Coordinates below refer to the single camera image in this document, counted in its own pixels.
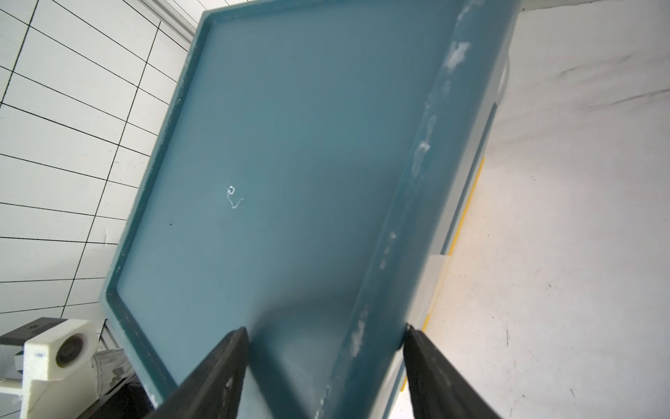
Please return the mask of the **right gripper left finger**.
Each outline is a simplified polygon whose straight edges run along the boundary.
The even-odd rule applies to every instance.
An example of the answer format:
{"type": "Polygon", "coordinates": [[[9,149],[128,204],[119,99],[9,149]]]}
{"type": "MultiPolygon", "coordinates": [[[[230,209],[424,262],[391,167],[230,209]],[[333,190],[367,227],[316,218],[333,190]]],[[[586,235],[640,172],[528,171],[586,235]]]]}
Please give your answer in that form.
{"type": "Polygon", "coordinates": [[[249,361],[246,328],[228,333],[150,418],[235,418],[249,361]]]}

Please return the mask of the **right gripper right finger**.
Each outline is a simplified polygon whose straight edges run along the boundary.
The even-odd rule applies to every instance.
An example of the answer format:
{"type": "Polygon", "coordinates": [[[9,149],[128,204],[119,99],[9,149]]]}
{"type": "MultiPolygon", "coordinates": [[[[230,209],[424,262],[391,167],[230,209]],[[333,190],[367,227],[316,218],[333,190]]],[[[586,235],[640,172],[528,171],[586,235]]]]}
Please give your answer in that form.
{"type": "Polygon", "coordinates": [[[412,326],[403,337],[403,357],[414,417],[500,418],[429,337],[412,326]]]}

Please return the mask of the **teal drawer cabinet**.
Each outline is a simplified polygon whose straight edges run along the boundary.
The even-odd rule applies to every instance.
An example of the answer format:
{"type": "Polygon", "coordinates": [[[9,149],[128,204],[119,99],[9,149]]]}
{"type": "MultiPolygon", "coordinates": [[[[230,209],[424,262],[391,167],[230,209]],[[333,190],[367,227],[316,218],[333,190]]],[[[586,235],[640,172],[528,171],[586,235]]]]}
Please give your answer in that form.
{"type": "Polygon", "coordinates": [[[235,418],[389,415],[519,11],[255,1],[202,15],[100,297],[154,410],[246,328],[235,418]]]}

